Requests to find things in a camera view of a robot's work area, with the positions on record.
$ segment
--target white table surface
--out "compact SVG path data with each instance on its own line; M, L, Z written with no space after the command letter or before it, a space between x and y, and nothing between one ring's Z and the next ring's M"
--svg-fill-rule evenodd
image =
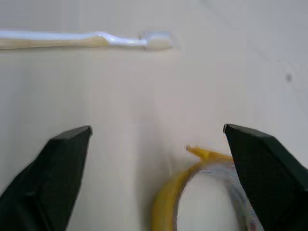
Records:
M93 136L69 231L144 231L162 183L224 151L225 123L276 136L308 166L308 4L302 0L0 0L0 27L169 30L182 50L0 51L0 190L52 136Z

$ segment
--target white toothbrush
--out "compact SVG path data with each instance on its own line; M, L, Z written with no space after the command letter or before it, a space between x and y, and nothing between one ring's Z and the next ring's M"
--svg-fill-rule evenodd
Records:
M167 31L142 32L139 39L120 38L105 32L51 33L31 31L0 31L0 50L32 47L145 47L164 50L173 46Z

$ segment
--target toothbrush head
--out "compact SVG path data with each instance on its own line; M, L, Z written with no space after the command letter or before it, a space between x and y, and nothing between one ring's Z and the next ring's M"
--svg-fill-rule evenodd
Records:
M146 40L145 48L153 51L165 50L173 46L168 31L144 31L139 34L139 39Z

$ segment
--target dark spot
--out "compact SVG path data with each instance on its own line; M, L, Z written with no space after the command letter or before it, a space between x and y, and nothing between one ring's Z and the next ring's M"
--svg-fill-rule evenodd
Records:
M287 80L287 82L292 82L292 75L291 74L287 74L285 79Z

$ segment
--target toothbrush handle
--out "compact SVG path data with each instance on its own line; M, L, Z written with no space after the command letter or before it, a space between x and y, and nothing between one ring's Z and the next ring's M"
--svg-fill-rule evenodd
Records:
M100 47L108 41L93 33L64 34L25 31L0 31L0 50L32 47Z

